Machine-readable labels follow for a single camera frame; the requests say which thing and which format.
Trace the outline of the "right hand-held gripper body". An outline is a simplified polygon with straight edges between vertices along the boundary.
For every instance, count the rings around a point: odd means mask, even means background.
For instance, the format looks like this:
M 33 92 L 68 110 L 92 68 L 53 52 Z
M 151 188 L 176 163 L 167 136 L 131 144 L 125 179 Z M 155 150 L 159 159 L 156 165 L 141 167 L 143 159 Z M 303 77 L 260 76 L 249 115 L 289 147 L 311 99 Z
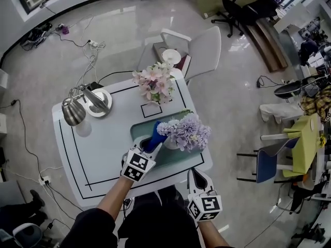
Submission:
M 222 211 L 221 196 L 215 190 L 188 195 L 188 210 L 196 222 L 211 221 Z

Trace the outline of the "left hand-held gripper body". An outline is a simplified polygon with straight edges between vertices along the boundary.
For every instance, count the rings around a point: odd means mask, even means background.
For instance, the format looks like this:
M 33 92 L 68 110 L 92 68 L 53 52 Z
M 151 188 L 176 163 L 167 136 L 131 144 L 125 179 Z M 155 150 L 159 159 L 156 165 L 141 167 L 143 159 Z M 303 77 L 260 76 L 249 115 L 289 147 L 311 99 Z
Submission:
M 140 182 L 156 165 L 157 147 L 146 152 L 138 145 L 132 146 L 122 157 L 121 176 Z

